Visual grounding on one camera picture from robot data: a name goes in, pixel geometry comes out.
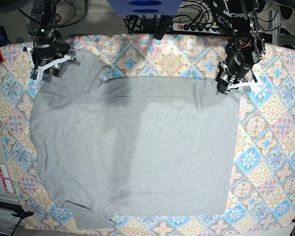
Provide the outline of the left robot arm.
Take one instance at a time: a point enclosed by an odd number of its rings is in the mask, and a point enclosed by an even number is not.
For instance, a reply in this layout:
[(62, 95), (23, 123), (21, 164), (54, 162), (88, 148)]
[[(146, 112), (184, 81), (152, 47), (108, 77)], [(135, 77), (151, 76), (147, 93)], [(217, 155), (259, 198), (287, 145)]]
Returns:
[(218, 65), (217, 90), (225, 95), (240, 87), (260, 92), (262, 81), (252, 71), (266, 53), (256, 12), (258, 1), (209, 0), (208, 6), (218, 32), (228, 39), (226, 59)]

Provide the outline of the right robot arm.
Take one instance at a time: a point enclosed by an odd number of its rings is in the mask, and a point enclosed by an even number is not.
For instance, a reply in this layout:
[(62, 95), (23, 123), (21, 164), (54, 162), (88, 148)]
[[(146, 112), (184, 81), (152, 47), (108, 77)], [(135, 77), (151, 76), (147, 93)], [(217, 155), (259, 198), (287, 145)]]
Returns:
[(61, 35), (56, 30), (56, 5), (58, 0), (35, 0), (26, 26), (33, 39), (24, 47), (30, 61), (29, 77), (32, 80), (46, 80), (50, 73), (58, 77), (65, 62), (75, 62), (69, 54), (70, 46), (60, 42)]

